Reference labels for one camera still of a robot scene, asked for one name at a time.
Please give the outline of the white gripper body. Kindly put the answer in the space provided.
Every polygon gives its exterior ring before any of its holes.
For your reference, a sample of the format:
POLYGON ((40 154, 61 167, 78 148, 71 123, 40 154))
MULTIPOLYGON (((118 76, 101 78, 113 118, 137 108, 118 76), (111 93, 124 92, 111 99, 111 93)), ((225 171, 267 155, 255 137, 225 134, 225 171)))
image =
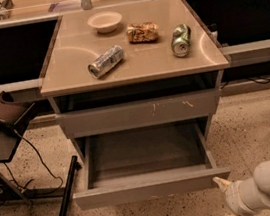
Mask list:
POLYGON ((232 182, 226 190, 225 199, 231 212, 238 216, 254 216, 255 184, 252 178, 232 182))

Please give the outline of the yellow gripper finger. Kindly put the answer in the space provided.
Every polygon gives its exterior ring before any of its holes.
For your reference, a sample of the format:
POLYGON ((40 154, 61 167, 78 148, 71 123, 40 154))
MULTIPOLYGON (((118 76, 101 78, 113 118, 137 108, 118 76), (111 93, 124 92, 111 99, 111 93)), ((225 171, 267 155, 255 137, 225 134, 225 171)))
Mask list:
POLYGON ((214 177, 214 182, 219 186, 222 192, 226 192, 226 190, 230 187, 231 182, 228 179, 222 179, 220 177, 214 177))

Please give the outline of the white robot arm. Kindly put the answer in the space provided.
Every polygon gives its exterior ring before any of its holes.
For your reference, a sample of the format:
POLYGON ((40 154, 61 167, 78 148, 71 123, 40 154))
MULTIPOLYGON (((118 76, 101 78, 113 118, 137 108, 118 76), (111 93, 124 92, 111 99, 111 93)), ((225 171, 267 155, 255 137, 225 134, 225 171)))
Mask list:
POLYGON ((236 216, 255 216, 270 210, 270 161, 254 168, 251 178, 232 181, 214 177, 214 182, 225 193, 230 211, 236 216))

